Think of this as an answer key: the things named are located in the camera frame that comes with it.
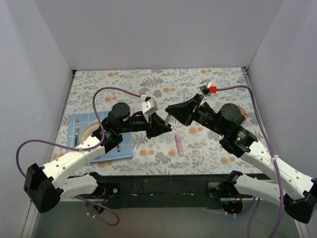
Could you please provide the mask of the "pink highlighter pen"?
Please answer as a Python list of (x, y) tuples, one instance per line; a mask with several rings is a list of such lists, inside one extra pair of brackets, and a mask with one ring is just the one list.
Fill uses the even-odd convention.
[(175, 135), (175, 143), (176, 143), (178, 155), (179, 155), (179, 156), (183, 156), (183, 155), (184, 155), (184, 151), (183, 151), (183, 147), (182, 147), (182, 143), (181, 143), (181, 138), (180, 138), (179, 134), (176, 134), (176, 135)]

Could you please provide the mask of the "white pen blue tip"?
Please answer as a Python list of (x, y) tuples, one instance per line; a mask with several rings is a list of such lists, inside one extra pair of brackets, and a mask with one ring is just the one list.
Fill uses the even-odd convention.
[(170, 115), (170, 114), (168, 114), (168, 115), (167, 115), (167, 117), (166, 117), (166, 120), (165, 120), (164, 125), (168, 126), (169, 121), (170, 121), (170, 118), (171, 118), (171, 115)]

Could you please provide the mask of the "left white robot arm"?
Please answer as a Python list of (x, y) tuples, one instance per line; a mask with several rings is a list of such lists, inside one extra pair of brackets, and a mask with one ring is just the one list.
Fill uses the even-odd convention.
[(133, 114), (126, 103), (115, 104), (102, 126), (82, 143), (58, 159), (42, 166), (27, 169), (24, 191), (40, 213), (53, 209), (61, 199), (82, 194), (101, 198), (106, 191), (105, 180), (96, 172), (72, 178), (71, 175), (95, 158), (116, 148), (123, 134), (145, 131), (147, 138), (171, 131), (171, 125), (160, 118), (157, 107), (150, 101), (142, 103), (142, 110)]

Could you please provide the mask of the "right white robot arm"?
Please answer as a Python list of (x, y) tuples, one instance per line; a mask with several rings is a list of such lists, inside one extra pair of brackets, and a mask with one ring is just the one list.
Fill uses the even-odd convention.
[(282, 205), (293, 219), (307, 224), (317, 208), (317, 181), (305, 175), (268, 149), (248, 130), (241, 126), (244, 116), (239, 107), (224, 104), (216, 113), (206, 99), (196, 94), (192, 99), (170, 105), (166, 112), (181, 124), (189, 126), (195, 121), (222, 136), (221, 146), (230, 154), (255, 166), (278, 184), (256, 181), (241, 173), (231, 173), (233, 179), (225, 182), (224, 191), (230, 197), (246, 194), (259, 197), (275, 205)]

